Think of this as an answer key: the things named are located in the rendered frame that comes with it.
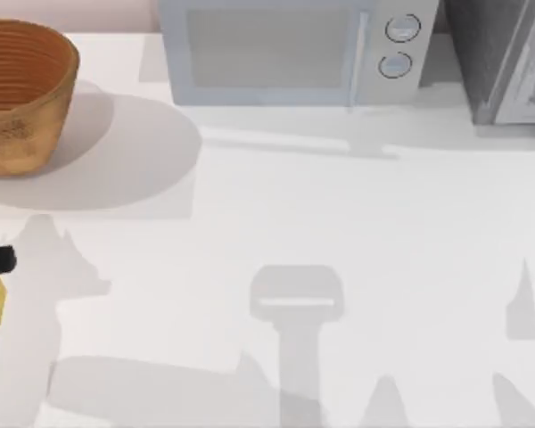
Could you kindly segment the brown woven basket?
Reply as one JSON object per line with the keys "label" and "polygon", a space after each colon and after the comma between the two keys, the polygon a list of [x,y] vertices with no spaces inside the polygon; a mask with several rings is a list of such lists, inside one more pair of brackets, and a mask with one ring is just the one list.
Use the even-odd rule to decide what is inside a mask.
{"label": "brown woven basket", "polygon": [[59,31],[0,19],[0,177],[32,174],[51,159],[79,65],[77,47]]}

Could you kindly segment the microwave door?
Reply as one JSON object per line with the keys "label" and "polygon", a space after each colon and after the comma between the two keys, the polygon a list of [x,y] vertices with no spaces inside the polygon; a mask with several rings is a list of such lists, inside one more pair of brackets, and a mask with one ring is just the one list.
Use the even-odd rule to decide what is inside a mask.
{"label": "microwave door", "polygon": [[173,99],[350,105],[363,0],[158,0]]}

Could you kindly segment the pale microwave oven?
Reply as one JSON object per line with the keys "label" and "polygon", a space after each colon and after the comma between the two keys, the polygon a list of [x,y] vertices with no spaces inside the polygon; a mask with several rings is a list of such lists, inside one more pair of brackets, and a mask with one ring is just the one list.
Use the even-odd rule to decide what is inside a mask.
{"label": "pale microwave oven", "polygon": [[[367,10],[366,42],[359,75],[357,104],[354,107],[403,103],[414,96],[422,77],[440,0],[363,0]],[[394,43],[385,35],[391,18],[414,14],[421,21],[416,38]],[[378,71],[385,56],[403,52],[413,59],[412,70],[403,78],[387,79]]]}

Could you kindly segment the microwave knob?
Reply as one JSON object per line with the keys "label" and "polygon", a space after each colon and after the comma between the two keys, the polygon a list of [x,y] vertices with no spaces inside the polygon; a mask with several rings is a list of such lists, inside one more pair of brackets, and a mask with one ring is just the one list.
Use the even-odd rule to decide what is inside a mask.
{"label": "microwave knob", "polygon": [[385,35],[394,43],[406,43],[417,37],[421,21],[414,14],[391,18],[385,26]]}
{"label": "microwave knob", "polygon": [[413,68],[412,57],[403,52],[385,55],[378,62],[378,71],[387,79],[397,79],[406,76]]}

